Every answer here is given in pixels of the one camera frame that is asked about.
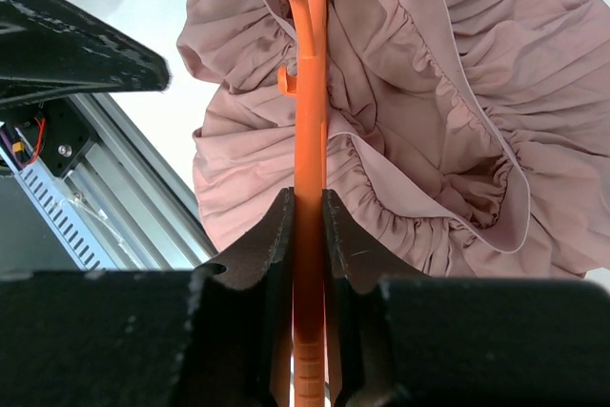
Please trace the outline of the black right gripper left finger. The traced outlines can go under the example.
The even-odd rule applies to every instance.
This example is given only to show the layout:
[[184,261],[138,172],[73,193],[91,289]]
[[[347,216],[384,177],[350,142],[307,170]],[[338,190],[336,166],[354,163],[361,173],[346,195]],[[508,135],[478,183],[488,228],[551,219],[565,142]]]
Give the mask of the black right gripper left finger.
[[286,406],[295,194],[190,271],[1,278],[5,406]]

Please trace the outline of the pink garment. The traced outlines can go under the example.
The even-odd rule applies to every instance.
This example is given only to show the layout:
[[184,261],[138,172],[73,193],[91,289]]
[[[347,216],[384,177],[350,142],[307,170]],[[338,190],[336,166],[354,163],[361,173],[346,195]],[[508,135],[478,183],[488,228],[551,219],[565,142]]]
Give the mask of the pink garment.
[[[194,192],[218,250],[294,181],[285,0],[187,0],[177,47],[217,91]],[[427,275],[581,277],[609,264],[601,0],[330,0],[328,185]]]

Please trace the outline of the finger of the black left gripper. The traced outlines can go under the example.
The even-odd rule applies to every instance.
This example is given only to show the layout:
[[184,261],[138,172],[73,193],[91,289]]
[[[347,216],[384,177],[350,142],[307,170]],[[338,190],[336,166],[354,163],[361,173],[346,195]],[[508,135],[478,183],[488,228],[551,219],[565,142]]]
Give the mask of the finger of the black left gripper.
[[66,0],[1,0],[2,108],[169,82],[163,57]]

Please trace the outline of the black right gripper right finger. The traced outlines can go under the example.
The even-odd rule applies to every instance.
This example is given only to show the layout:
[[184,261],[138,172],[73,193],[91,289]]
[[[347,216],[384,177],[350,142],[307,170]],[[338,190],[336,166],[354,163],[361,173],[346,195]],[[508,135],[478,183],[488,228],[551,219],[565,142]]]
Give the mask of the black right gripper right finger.
[[583,280],[431,277],[323,195],[334,406],[605,406],[609,295]]

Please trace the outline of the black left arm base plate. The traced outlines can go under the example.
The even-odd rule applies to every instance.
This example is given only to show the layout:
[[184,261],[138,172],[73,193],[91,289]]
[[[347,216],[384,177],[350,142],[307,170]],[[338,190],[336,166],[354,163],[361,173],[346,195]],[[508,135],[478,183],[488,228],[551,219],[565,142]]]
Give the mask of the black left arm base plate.
[[19,166],[40,161],[57,178],[64,178],[97,140],[91,123],[70,97],[1,111],[9,123],[9,138],[24,142]]

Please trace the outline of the orange hanger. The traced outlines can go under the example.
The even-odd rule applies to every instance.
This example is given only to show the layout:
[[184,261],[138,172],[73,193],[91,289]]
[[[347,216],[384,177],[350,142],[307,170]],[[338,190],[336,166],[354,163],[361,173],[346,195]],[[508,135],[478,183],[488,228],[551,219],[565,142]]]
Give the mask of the orange hanger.
[[295,22],[297,73],[280,69],[280,90],[295,98],[295,405],[325,403],[322,195],[327,164],[328,0],[288,0]]

